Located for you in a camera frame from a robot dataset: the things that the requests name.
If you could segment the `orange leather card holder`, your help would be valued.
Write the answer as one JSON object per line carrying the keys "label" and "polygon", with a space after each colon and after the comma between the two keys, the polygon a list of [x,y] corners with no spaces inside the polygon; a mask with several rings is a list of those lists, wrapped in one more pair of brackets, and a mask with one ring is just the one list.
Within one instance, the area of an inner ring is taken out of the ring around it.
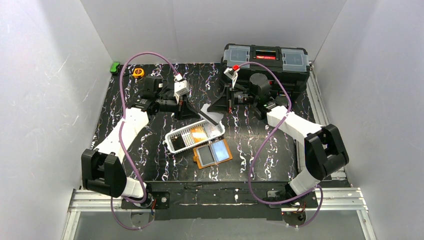
{"label": "orange leather card holder", "polygon": [[233,159],[229,145],[225,139],[195,147],[193,153],[193,161],[199,169],[218,165]]}

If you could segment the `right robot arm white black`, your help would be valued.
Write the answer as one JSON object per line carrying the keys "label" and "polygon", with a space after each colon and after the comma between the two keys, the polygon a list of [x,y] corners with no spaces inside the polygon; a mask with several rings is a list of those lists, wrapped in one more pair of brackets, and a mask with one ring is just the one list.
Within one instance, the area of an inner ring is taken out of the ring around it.
{"label": "right robot arm white black", "polygon": [[[322,104],[322,98],[320,96],[320,91],[318,84],[315,78],[315,74],[312,73],[306,83],[306,90],[303,94],[304,98],[308,98],[309,108],[313,117],[309,117],[308,121],[314,123],[315,125],[327,126],[330,122],[328,120],[324,105]],[[297,157],[297,171],[299,173],[306,170],[306,157],[305,157],[305,143],[304,138],[295,132],[294,129],[283,130],[284,133],[288,134],[290,137],[296,141],[296,157]],[[334,187],[337,181],[348,180],[345,173],[345,169],[342,167],[339,170],[331,173],[327,176],[322,182],[329,182],[331,186]]]}

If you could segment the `white plastic basket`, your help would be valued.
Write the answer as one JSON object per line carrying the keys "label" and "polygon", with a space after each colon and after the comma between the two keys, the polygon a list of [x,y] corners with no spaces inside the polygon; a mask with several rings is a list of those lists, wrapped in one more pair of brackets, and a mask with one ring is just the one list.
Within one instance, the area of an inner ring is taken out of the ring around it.
{"label": "white plastic basket", "polygon": [[171,154],[178,154],[201,144],[209,143],[222,137],[224,133],[225,128],[221,122],[214,125],[207,120],[201,120],[167,133],[162,144]]}

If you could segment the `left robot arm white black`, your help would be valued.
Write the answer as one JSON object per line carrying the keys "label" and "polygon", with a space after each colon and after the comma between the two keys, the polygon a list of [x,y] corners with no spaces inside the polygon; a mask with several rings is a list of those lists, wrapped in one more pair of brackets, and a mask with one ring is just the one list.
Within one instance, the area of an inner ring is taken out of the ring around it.
{"label": "left robot arm white black", "polygon": [[139,132],[158,112],[174,114],[175,120],[199,119],[200,112],[188,101],[190,84],[180,75],[178,81],[146,76],[138,91],[124,100],[123,116],[110,134],[94,149],[81,155],[82,186],[86,190],[113,198],[127,197],[136,203],[147,198],[146,184],[127,177],[122,166],[128,148]]}

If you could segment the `white patterned card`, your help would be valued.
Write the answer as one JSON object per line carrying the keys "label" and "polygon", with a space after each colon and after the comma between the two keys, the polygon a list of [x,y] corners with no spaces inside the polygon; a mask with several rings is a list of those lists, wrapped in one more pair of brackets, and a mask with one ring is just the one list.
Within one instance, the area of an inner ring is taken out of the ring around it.
{"label": "white patterned card", "polygon": [[209,112],[208,111],[209,106],[210,106],[209,104],[205,103],[201,107],[199,114],[204,120],[208,121],[210,124],[214,126],[217,126],[223,119],[224,115],[220,112]]}

